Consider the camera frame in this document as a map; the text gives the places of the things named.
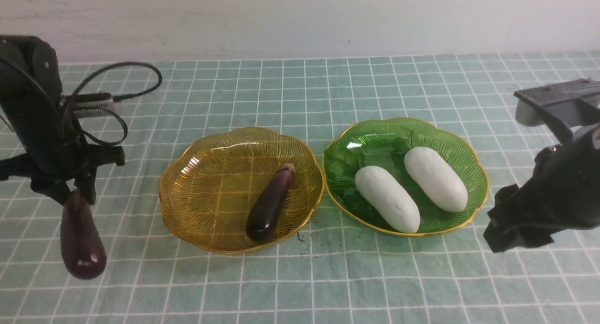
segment grid pattern tablecloth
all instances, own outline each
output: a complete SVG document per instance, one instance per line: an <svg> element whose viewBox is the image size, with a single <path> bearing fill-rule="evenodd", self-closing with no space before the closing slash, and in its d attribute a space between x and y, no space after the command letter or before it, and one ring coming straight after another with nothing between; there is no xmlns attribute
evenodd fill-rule
<svg viewBox="0 0 600 324"><path fill-rule="evenodd" d="M27 181L0 183L0 324L578 324L600 318L600 230L561 232L542 249L492 254L482 232L493 193L523 184L555 142L514 121L515 89L600 78L600 51L358 59L156 63L165 83L123 106L127 165L98 171L95 220L110 262L68 276L60 208ZM66 92L98 65L61 66ZM147 70L114 70L88 91L131 92ZM283 243L222 256L165 228L159 177L192 142L249 125L323 149L356 121L410 116L470 142L491 194L471 224L443 236L378 234L324 196ZM118 140L114 119L83 127ZM0 158L21 151L0 127Z"/></svg>

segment gold plate rim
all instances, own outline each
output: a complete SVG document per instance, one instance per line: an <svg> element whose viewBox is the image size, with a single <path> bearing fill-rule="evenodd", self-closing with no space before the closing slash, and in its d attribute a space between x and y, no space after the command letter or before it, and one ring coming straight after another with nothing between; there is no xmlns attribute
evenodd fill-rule
<svg viewBox="0 0 600 324"><path fill-rule="evenodd" d="M412 120L412 121L418 121L418 122L426 123L427 125L435 128L435 129L437 129L437 130L439 130L439 131L441 131L443 133L450 134L451 136L454 136L455 138L458 138L461 142L465 143L467 145L467 147L469 147L469 149L471 149L471 151L475 155L475 160L476 160L477 166L482 170L482 172L486 176L486 185L487 185L487 187L486 187L486 196L484 196L483 200L481 201L481 204L478 207L475 208L475 210L473 211L473 214L468 219L466 219L463 223L459 224L458 226L453 226L452 228L448 228L446 230L439 230L437 232L424 232L424 233L415 233L415 234L393 232L391 230L379 228L378 226L374 226L373 224L370 224L368 222L363 221L362 219L359 219L353 213L351 213L350 211L348 211L344 206L342 206L337 201L337 199L334 198L333 194L331 193L331 191L330 191L330 185L327 182L327 174L326 174L326 171L325 171L325 155L324 155L324 153L327 151L327 149L329 149L334 143L338 142L339 139L341 139L347 132L349 132L349 130L357 127L358 125L360 125L362 123L385 122L385 121L404 121L404 120ZM481 165L480 158L477 156L477 153L476 153L475 149L473 149L473 147L468 142L466 142L465 140L463 140L463 138L461 138L460 136L458 136L458 135L456 135L456 134L454 134L452 132L448 132L447 130L439 129L438 127L435 127L434 125L432 125L428 121L424 121L422 119L413 118L413 117L395 117L395 118L390 118L390 119L369 119L369 120L359 121L357 123L354 123L350 127L346 128L342 132L342 134L340 134L335 140L333 140L332 142L330 142L330 144L328 144L327 147L325 147L325 149L323 151L323 158L321 159L321 165L323 167L323 175L324 175L324 180L325 180L325 189L327 189L327 194L330 196L330 198L333 200L333 202L336 204L336 206L338 206L338 208L340 208L347 215L349 215L350 217L352 217L356 221L364 224L365 226L368 226L371 229L377 230L378 232L382 232L382 233L390 234L390 235L394 235L394 236L401 236L401 237L408 237L408 238L419 238L419 237L423 237L423 236L431 236L431 235L446 234L446 233L449 233L449 232L453 232L454 230L462 228L463 226L466 226L467 224L469 224L469 222L473 221L473 219L476 217L477 213L480 211L481 207L484 204L486 204L486 201L487 201L488 196L489 196L489 177L488 177L488 174L486 172L486 169L483 168L483 166Z"/></svg>
<svg viewBox="0 0 600 324"><path fill-rule="evenodd" d="M302 145L302 147L305 147L308 152L310 153L312 159L313 159L313 165L317 168L317 171L319 172L319 174L321 175L321 192L319 192L319 198L317 200L315 200L315 203L313 204L313 206L311 207L310 211L308 212L308 215L306 216L306 218L304 219L304 221L302 221L300 223L300 225L298 225L296 228L294 228L293 230L291 230L289 232L289 234L286 234L284 236L281 236L281 238L278 238L274 241L270 241L268 243L262 243L259 244L255 247L252 248L248 248L248 249L241 249L241 250L218 250L218 249L212 249L209 247L206 247L204 245L198 244L198 243L193 243L192 241L188 241L184 238L182 238L181 236L179 236L173 229L171 229L166 223L165 223L165 207L163 206L163 198L162 198L162 193L163 193L163 187L165 186L165 184L163 183L163 180L165 180L165 175L167 172L169 172L169 170L177 165L180 161L183 160L183 158L186 156L187 152L189 151L189 149L191 149L194 145L196 145L197 143L201 142L202 140L205 140L206 138L214 138L214 137L218 137L218 136L226 136L227 134L231 134L233 132L240 132L242 130L249 130L249 129L254 129L254 130L263 130L266 131L268 133L274 134L275 136L282 136L284 138L289 138L291 140L293 140L294 142L298 142ZM163 172L163 175L160 178L160 182L159 182L159 187L158 187L158 199L159 202L161 204L161 216L163 219L163 224L165 224L165 226L167 227L167 229L169 229L169 231L171 232L171 234L173 234L174 236L176 236L177 238L181 239L182 241L187 241L188 243L191 243L192 245L195 245L196 247L200 248L200 249L204 249L206 251L210 251L212 253L219 253L219 254L245 254L245 253L251 253L253 251L257 251L266 247L270 247L271 245L276 245L277 243L281 243L282 241L285 241L286 239L290 238L291 236L293 236L294 234L296 234L299 230L302 229L303 226L306 225L306 223L308 223L308 221L311 219L311 217L313 216L313 213L315 212L315 210L317 209L317 207L319 206L319 204L321 203L321 200L323 198L323 194L324 194L324 190L325 190L325 186L326 186L326 181L325 181L325 174L324 174L324 170L322 170L322 168L319 167L319 162L317 162L317 157L315 156L315 153L313 153L312 149L310 149L310 147L304 143L302 140L294 137L294 136L287 136L285 134L281 134L278 133L272 129L268 129L265 127L258 127L258 126L249 126L249 127L241 127L241 128L236 128L234 130L230 130L229 132L225 132L225 133L218 133L218 134L211 134L210 136L203 136L202 138L196 140L195 142L191 143L185 151L183 151L183 153L181 154L181 156L174 161L171 165L169 165L167 167L167 169L165 170L165 172Z"/></svg>

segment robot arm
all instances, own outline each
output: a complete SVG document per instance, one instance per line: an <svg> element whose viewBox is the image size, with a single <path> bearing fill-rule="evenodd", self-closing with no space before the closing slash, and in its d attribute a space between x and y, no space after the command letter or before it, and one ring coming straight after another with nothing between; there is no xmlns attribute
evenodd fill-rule
<svg viewBox="0 0 600 324"><path fill-rule="evenodd" d="M600 82L579 79L516 91L516 119L546 123L560 144L542 149L522 187L503 187L484 238L491 251L538 248L565 229L600 226ZM572 127L581 127L575 133Z"/></svg>

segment yellow glass plate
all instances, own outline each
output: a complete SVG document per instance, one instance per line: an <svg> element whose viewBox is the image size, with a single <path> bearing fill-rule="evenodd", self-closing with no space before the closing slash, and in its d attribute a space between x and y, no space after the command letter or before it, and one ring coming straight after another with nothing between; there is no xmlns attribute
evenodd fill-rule
<svg viewBox="0 0 600 324"><path fill-rule="evenodd" d="M264 243L246 236L246 217L275 174L298 160L274 235ZM163 174L159 197L171 232L202 249L247 253L283 241L310 219L324 190L315 155L302 141L260 127L206 136Z"/></svg>
<svg viewBox="0 0 600 324"><path fill-rule="evenodd" d="M409 176L404 155L412 147L434 149L467 187L465 211L449 213L437 207ZM419 207L420 227L415 234L393 229L356 190L354 175L363 166L386 169ZM398 236L443 234L469 223L486 202L489 180L473 148L459 136L413 118L362 121L349 127L325 149L323 168L327 192L339 208L359 222Z"/></svg>

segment black cable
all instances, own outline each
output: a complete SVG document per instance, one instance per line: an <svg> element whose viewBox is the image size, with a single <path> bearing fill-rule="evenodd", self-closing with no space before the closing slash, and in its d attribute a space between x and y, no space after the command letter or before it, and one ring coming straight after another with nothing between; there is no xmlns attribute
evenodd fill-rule
<svg viewBox="0 0 600 324"><path fill-rule="evenodd" d="M37 81L34 78L32 78L29 74L27 74L27 72L22 70L19 66L11 63L10 61L7 61L6 59L3 59L2 57L0 57L0 62L2 62L4 65L8 66L9 68L15 70L21 76L23 76L25 78L25 80L27 80L27 83L29 83L30 86L34 87L34 89L36 89L39 92L39 94L45 99L45 101L49 104L50 109L54 112L55 116L58 118L58 110L56 110L56 105L54 104L54 102L52 102L52 99L50 98L50 96L48 96L48 93L46 93L44 91L44 89L37 83ZM62 128L59 128L58 133L59 133L58 135L61 138L64 137L64 130Z"/></svg>
<svg viewBox="0 0 600 324"><path fill-rule="evenodd" d="M79 95L79 92L81 92L81 90L85 87L85 85L87 85L90 81L92 81L94 78L96 78L97 76L99 76L100 74L102 74L103 72L106 72L108 70L112 70L112 69L116 69L116 68L121 68L124 66L142 66L145 68L149 68L151 70L154 71L154 73L156 73L156 75L158 76L158 81L156 82L156 84L154 84L154 86L150 87L149 89L145 89L144 91L138 92L138 93L131 93L128 95L118 95L118 96L114 96L113 99L115 101L122 101L122 100L126 100L126 99L131 99L131 98L135 98L138 96L142 96L142 95L146 95L152 91L154 91L155 89L158 89L158 87L163 83L163 75L160 73L160 71L151 64L148 63L141 63L138 61L124 61L122 63L114 63L108 66L105 66L99 70L96 70L96 72L93 72L92 74L90 74L89 76L87 76L78 86L77 88L75 88L75 90L73 91L73 93L71 94L71 96L69 96L69 98L67 98L66 102L64 102L64 106L62 108L62 114L60 115L60 129L64 129L64 125L67 121L67 117L68 117L68 113L69 110L71 109L71 106L73 105L73 102L75 102L77 95ZM119 121L119 123L122 123L121 125L126 126L127 124L125 124L124 121L122 121L122 119ZM98 142L99 140L94 138L92 139L95 142Z"/></svg>
<svg viewBox="0 0 600 324"><path fill-rule="evenodd" d="M46 91L44 91L44 89L37 83L37 81L34 78L32 78L29 74L27 74L27 72L25 72L24 70L19 68L17 65L14 65L10 61L7 61L3 58L0 58L0 61L2 63L4 63L5 65L7 65L9 68L15 70L17 73L21 74L21 76L23 76L27 80L27 82L30 85L32 85L32 87L37 89L39 91L40 95L43 96L43 98L45 98L45 100L50 104L51 110L54 111L56 113L56 117L59 118L58 133L61 138L64 138L64 136L65 136L65 134L64 134L65 123L67 121L67 117L69 116L68 113L71 110L71 106L73 105L73 102L75 102L75 100L77 99L77 95L79 95L79 92L81 92L81 90L85 87L85 85L90 83L90 81L92 81L94 78L96 78L103 72L106 72L106 71L112 70L112 69L116 69L116 68L121 68L124 66L141 66L141 67L148 68L148 69L154 71L154 73L156 73L156 75L158 76L158 80L157 80L156 84L154 84L154 86L150 87L149 89L145 89L144 91L137 92L137 93L129 93L126 95L113 96L113 100L115 102L120 102L123 100L132 99L132 98L136 98L138 96L146 95L146 94L158 89L158 87L163 83L163 75L160 73L160 70L157 69L156 66L154 66L152 64L142 63L142 62L138 62L138 61L124 61L121 63L114 63L111 65L105 66L99 70L96 70L96 72L93 72L92 74L87 76L77 86L77 88L75 88L73 93L65 100L65 102L63 103L62 112L59 114L58 110L56 109L56 106L54 105L54 103L52 102L52 100L50 99L50 97L48 96ZM85 130L82 130L82 133L85 134L92 141L99 144L100 146L116 146L116 145L120 144L121 142L123 142L125 140L125 138L127 138L127 134L128 134L127 123L121 117L119 117L119 115L116 114L115 112L113 112L111 110L107 110L105 108L101 108L101 110L109 113L110 115L113 115L113 117L115 117L117 119L117 121L119 122L121 127L123 127L123 138L121 140L119 140L118 142L105 142L103 140L96 138L95 136L93 136L89 132L86 132Z"/></svg>
<svg viewBox="0 0 600 324"><path fill-rule="evenodd" d="M107 110L105 108L100 108L100 109L109 113L110 115L112 115L113 117L115 117L118 120L121 127L123 127L123 138L121 140L118 140L117 142L105 142L104 140L100 140L100 139L96 138L95 136L93 136L92 134L87 132L86 130L84 130L83 133L88 138L92 139L92 141L99 144L100 146L116 146L116 145L120 144L121 142L123 142L125 140L125 138L127 138L127 134L129 133L129 129L127 128L127 123L123 120L122 117L119 117L119 115L116 114L115 112L113 112L111 110Z"/></svg>

